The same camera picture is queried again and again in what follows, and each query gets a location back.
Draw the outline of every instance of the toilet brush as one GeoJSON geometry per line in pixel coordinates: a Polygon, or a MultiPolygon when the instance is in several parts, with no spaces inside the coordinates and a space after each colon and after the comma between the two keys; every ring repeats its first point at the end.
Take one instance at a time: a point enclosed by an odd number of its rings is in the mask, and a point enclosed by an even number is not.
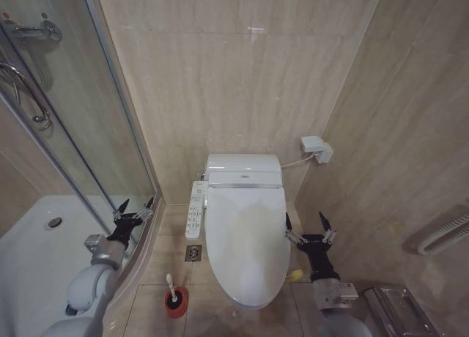
{"type": "Polygon", "coordinates": [[[172,319],[179,319],[188,310],[189,294],[185,287],[174,287],[171,273],[166,275],[169,291],[164,297],[164,307],[172,319]]]}

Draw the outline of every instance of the cable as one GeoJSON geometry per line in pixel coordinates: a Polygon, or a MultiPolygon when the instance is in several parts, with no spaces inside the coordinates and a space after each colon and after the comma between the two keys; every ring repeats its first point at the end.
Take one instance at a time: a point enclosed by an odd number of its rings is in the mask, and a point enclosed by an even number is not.
{"type": "Polygon", "coordinates": [[[280,167],[284,169],[285,167],[290,167],[290,166],[296,165],[297,163],[303,163],[305,161],[311,160],[313,157],[314,157],[314,153],[309,155],[306,159],[298,160],[298,161],[295,161],[294,163],[286,163],[284,165],[281,165],[280,167]]]}

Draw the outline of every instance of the wall outlet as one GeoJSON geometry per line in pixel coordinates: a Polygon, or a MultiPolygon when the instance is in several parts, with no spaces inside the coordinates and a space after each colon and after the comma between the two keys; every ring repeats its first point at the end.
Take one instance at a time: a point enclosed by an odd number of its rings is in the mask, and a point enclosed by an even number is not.
{"type": "Polygon", "coordinates": [[[328,163],[332,158],[333,150],[329,144],[318,136],[301,137],[304,152],[312,152],[318,163],[328,163]]]}

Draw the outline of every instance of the toilet bowl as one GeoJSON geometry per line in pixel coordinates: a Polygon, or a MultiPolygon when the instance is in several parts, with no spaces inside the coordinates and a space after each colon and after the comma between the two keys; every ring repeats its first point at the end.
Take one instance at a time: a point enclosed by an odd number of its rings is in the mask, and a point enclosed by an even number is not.
{"type": "Polygon", "coordinates": [[[280,291],[289,266],[278,158],[211,154],[205,180],[205,239],[213,273],[232,301],[261,309],[280,291]]]}

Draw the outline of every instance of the floor tile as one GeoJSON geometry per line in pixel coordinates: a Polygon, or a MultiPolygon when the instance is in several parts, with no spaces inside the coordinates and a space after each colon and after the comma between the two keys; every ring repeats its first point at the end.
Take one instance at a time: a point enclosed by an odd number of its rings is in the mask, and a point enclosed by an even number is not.
{"type": "Polygon", "coordinates": [[[185,316],[171,319],[164,308],[166,286],[140,286],[124,337],[178,337],[184,334],[185,316]]]}
{"type": "MultiPolygon", "coordinates": [[[[295,209],[294,204],[287,204],[287,212],[292,223],[292,230],[298,234],[303,234],[303,227],[301,226],[300,219],[295,209]]],[[[296,269],[302,269],[304,274],[303,277],[297,280],[297,282],[309,282],[309,276],[311,275],[311,266],[308,261],[308,257],[303,252],[299,251],[293,244],[290,246],[290,265],[288,268],[289,272],[296,269]]]]}
{"type": "Polygon", "coordinates": [[[218,284],[208,261],[207,246],[202,241],[200,244],[202,244],[202,257],[200,262],[192,264],[191,284],[218,284]]]}
{"type": "Polygon", "coordinates": [[[292,284],[292,290],[304,336],[319,336],[321,313],[314,302],[312,284],[292,284]]]}
{"type": "Polygon", "coordinates": [[[188,205],[166,205],[159,235],[185,236],[188,205]]]}
{"type": "Polygon", "coordinates": [[[119,310],[108,318],[107,324],[103,326],[103,337],[123,337],[127,326],[133,301],[135,300],[137,288],[133,289],[128,297],[119,305],[119,310]]]}
{"type": "Polygon", "coordinates": [[[167,273],[172,274],[174,284],[189,284],[192,262],[184,261],[185,246],[183,236],[158,236],[140,284],[166,284],[167,273]]]}
{"type": "Polygon", "coordinates": [[[302,336],[289,284],[259,311],[232,305],[219,285],[189,286],[185,336],[302,336]]]}

